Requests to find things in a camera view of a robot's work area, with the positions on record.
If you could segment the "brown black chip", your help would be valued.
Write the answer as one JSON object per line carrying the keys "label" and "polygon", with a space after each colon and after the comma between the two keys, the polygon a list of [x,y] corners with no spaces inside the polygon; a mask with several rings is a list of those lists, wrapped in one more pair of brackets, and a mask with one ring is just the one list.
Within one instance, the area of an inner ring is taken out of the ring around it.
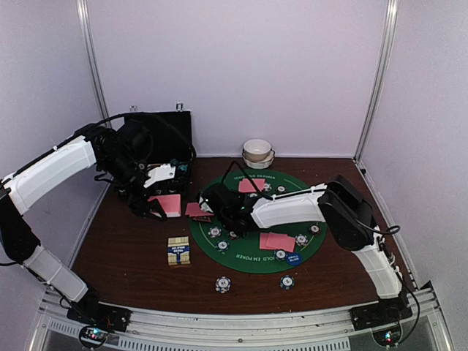
{"label": "brown black chip", "polygon": [[240,238],[240,235],[238,235],[237,233],[235,233],[234,231],[230,231],[228,233],[228,236],[231,240],[237,240]]}
{"label": "brown black chip", "polygon": [[319,235],[321,233],[321,228],[319,225],[317,224],[312,224],[310,227],[309,227],[309,232],[312,234],[312,235]]}
{"label": "brown black chip", "polygon": [[276,193],[277,193],[277,194],[284,194],[284,193],[286,192],[286,190],[287,190],[287,189],[286,189],[285,186],[278,186],[278,187],[276,188]]}

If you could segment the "blue tan ten chip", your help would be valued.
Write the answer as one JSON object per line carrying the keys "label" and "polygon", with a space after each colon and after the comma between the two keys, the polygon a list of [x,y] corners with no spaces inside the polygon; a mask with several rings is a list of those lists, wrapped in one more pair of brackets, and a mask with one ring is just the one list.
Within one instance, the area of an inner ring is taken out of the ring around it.
{"label": "blue tan ten chip", "polygon": [[218,238],[221,236],[221,234],[222,234],[222,229],[220,227],[211,227],[208,230],[208,236],[210,238]]}

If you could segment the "red-backed card deck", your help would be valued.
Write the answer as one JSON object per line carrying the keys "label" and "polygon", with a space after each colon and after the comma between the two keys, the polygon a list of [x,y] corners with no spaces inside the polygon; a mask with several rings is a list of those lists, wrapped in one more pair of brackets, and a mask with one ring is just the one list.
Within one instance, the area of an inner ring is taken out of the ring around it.
{"label": "red-backed card deck", "polygon": [[156,195],[149,197],[148,200],[153,203],[158,200],[168,218],[176,218],[181,216],[180,194]]}

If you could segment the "red card top player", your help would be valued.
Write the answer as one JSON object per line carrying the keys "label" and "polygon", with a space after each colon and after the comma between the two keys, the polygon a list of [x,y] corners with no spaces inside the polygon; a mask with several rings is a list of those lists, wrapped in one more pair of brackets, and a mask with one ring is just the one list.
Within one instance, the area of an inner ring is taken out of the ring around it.
{"label": "red card top player", "polygon": [[238,185],[238,191],[241,193],[253,193],[257,191],[263,191],[265,186],[265,179],[263,178],[253,178],[251,181],[249,179],[242,179]]}

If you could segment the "red card player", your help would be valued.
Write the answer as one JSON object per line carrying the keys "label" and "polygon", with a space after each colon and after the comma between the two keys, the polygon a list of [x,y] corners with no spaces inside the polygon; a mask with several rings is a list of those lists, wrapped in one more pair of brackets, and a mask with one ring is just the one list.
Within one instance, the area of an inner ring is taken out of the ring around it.
{"label": "red card player", "polygon": [[263,191],[265,186],[265,179],[263,178],[253,178],[251,181],[249,179],[242,179],[238,185],[238,191],[241,193],[253,193],[257,191]]}
{"label": "red card player", "polygon": [[274,250],[274,247],[271,246],[271,245],[268,243],[269,238],[270,238],[270,234],[269,234],[269,233],[261,233],[261,234],[260,234],[260,245],[259,245],[259,248],[260,248],[260,249],[263,249],[263,250]]}

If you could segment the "red card bottom player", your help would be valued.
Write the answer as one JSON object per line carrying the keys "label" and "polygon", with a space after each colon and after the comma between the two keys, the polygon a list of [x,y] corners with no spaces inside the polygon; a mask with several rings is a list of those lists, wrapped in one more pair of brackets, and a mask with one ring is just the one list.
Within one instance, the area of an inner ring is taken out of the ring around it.
{"label": "red card bottom player", "polygon": [[260,245],[259,245],[259,248],[260,248],[260,249],[263,249],[263,250],[274,250],[274,247],[271,246],[271,245],[268,243],[269,238],[270,238],[270,234],[269,234],[269,233],[261,233],[261,234],[260,234]]}

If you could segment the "red black all-in triangle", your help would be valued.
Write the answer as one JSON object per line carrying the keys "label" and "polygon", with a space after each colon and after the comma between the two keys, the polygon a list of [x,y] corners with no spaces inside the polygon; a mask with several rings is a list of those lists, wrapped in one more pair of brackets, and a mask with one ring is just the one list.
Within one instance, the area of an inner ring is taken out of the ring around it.
{"label": "red black all-in triangle", "polygon": [[192,217],[192,220],[194,222],[211,223],[211,217],[209,217],[209,216]]}

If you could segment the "single red-backed card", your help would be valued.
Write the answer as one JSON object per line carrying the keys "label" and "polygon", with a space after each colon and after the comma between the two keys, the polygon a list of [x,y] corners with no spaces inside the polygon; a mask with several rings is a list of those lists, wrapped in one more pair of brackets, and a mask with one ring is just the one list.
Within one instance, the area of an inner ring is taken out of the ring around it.
{"label": "single red-backed card", "polygon": [[187,203],[185,215],[188,217],[205,216],[206,212],[203,211],[198,203]]}

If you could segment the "brown black chip top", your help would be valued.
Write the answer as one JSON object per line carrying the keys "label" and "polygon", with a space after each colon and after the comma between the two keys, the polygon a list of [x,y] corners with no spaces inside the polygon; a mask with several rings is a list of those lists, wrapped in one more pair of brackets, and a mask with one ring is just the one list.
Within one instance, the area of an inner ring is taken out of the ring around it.
{"label": "brown black chip top", "polygon": [[277,193],[277,194],[284,194],[284,193],[286,192],[286,190],[287,190],[287,189],[286,189],[285,186],[278,186],[278,187],[276,188],[276,193]]}

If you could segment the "green blue chip bottom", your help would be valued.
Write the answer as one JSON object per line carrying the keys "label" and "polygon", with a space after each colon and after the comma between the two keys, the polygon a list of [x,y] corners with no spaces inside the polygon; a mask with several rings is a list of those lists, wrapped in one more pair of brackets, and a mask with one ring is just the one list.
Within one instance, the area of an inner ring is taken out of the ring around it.
{"label": "green blue chip bottom", "polygon": [[282,262],[286,260],[287,253],[285,250],[277,249],[274,251],[274,257],[277,261]]}

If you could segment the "blue small blind button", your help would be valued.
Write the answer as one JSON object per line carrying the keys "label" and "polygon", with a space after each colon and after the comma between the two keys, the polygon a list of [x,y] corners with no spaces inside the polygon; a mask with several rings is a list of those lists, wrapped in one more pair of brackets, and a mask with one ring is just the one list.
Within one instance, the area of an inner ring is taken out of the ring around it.
{"label": "blue small blind button", "polygon": [[291,266],[298,266],[303,262],[302,255],[299,253],[291,252],[286,256],[286,262]]}

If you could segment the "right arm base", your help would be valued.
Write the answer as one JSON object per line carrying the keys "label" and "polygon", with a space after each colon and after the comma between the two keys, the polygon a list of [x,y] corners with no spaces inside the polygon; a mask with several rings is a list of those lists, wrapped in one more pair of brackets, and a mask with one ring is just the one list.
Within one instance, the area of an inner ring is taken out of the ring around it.
{"label": "right arm base", "polygon": [[387,304],[382,301],[350,310],[350,317],[356,331],[388,325],[411,316],[412,309],[409,306]]}

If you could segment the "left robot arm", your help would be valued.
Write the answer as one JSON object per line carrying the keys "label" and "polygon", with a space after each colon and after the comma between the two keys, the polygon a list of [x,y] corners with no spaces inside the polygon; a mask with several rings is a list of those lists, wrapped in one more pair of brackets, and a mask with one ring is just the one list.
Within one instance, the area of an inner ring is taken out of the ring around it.
{"label": "left robot arm", "polygon": [[47,250],[23,216],[39,199],[82,170],[95,166],[97,180],[121,187],[132,196],[129,207],[140,217],[165,220],[151,192],[160,181],[174,178],[175,166],[147,165],[153,140],[139,121],[120,129],[88,124],[51,150],[1,180],[1,245],[14,263],[56,290],[90,325],[105,318],[96,290]]}

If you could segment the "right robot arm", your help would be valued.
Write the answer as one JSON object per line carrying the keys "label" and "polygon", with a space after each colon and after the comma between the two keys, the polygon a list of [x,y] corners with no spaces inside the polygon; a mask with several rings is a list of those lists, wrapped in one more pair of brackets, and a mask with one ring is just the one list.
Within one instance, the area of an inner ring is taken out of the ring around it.
{"label": "right robot arm", "polygon": [[237,234],[283,224],[327,224],[335,242],[352,252],[370,276],[379,298],[375,317],[388,323],[407,307],[404,279],[385,245],[385,237],[401,228],[395,224],[379,229],[372,206],[346,178],[339,175],[306,190],[283,195],[258,192],[255,197],[219,183],[207,203],[223,227]]}

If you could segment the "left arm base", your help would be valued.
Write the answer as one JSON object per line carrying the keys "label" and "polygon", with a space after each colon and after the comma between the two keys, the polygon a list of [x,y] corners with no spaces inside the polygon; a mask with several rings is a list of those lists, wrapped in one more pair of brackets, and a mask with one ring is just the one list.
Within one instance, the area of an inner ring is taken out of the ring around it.
{"label": "left arm base", "polygon": [[131,317],[131,311],[122,307],[110,306],[100,303],[97,312],[93,315],[78,313],[71,308],[67,318],[87,325],[94,325],[106,331],[125,332]]}

